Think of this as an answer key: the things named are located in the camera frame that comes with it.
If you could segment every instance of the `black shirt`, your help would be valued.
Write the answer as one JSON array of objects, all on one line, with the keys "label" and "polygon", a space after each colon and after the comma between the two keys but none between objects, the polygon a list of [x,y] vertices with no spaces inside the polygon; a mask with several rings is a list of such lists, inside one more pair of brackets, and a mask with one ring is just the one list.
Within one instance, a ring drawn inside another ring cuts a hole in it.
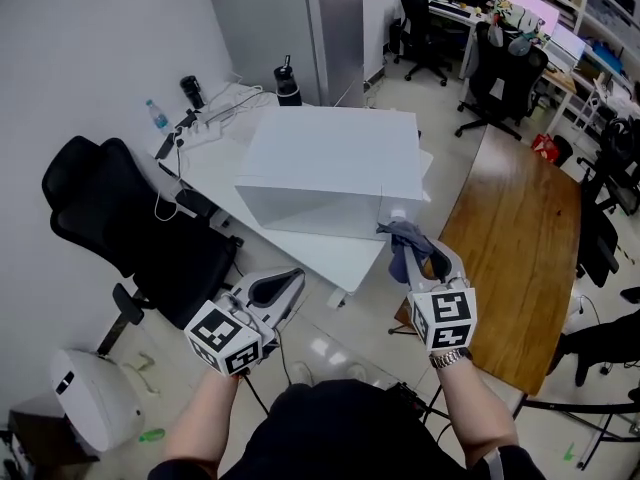
[{"label": "black shirt", "polygon": [[[149,480],[209,477],[199,466],[169,461]],[[544,480],[517,446],[495,450],[472,471],[436,444],[415,414],[387,392],[355,380],[294,385],[273,404],[243,457],[223,480],[458,478]]]}]

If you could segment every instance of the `wristwatch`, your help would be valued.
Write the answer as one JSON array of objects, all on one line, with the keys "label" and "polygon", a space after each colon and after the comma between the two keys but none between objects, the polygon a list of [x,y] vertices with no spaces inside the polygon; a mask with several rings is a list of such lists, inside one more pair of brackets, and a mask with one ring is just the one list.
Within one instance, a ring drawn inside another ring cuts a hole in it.
[{"label": "wristwatch", "polygon": [[440,370],[442,368],[446,368],[447,366],[451,366],[456,361],[459,361],[461,358],[466,357],[469,361],[473,361],[473,356],[467,347],[455,348],[450,350],[444,355],[434,356],[431,354],[429,356],[429,360],[431,361],[431,366],[433,366],[436,370]]}]

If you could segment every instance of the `white wall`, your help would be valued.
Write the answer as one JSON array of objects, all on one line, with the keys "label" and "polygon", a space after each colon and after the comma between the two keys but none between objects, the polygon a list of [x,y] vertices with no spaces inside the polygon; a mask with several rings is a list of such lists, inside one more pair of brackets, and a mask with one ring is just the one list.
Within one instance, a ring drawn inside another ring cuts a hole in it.
[{"label": "white wall", "polygon": [[76,134],[143,151],[147,98],[179,119],[182,76],[211,94],[230,69],[210,0],[0,0],[0,422],[117,316],[117,271],[49,228],[47,165]]},{"label": "white wall", "polygon": [[389,25],[399,0],[364,0],[364,78],[382,68],[382,48],[389,41]]}]

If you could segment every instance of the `white device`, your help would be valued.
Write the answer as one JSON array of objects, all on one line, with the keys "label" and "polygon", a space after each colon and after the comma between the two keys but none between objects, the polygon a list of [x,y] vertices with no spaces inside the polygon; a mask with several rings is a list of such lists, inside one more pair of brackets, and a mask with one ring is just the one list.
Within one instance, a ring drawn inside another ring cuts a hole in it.
[{"label": "white device", "polygon": [[51,361],[51,384],[73,426],[97,451],[140,434],[140,402],[117,365],[87,352],[59,350]]},{"label": "white device", "polygon": [[304,288],[304,271],[247,274],[230,292],[206,302],[184,329],[194,353],[225,377],[244,374],[277,347],[276,325]]},{"label": "white device", "polygon": [[265,108],[235,186],[265,228],[385,240],[378,223],[424,205],[415,115]]},{"label": "white device", "polygon": [[550,36],[553,34],[553,30],[556,28],[558,18],[560,17],[560,11],[553,5],[543,2],[542,0],[508,0],[512,4],[519,5],[525,9],[530,10],[532,13],[538,15],[544,20],[544,24],[541,27],[542,32]]},{"label": "white device", "polygon": [[411,247],[405,246],[405,261],[409,274],[411,323],[427,351],[468,347],[478,323],[475,289],[467,286],[464,265],[449,247],[431,240],[439,265],[440,276],[428,279],[422,273]]},{"label": "white device", "polygon": [[563,73],[570,73],[580,61],[585,46],[582,39],[558,24],[543,51],[547,54],[551,64]]}]

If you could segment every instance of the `keyboard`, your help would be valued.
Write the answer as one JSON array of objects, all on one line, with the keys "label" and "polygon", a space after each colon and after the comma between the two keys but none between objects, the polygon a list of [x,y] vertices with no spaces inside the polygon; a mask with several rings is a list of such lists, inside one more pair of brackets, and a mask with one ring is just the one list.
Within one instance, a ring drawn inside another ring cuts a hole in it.
[{"label": "keyboard", "polygon": [[443,11],[452,12],[453,14],[458,14],[459,16],[464,16],[468,18],[471,16],[470,11],[466,11],[464,9],[459,9],[458,7],[454,7],[453,5],[443,4],[441,2],[429,2],[429,7],[433,7],[435,9],[441,9]]}]

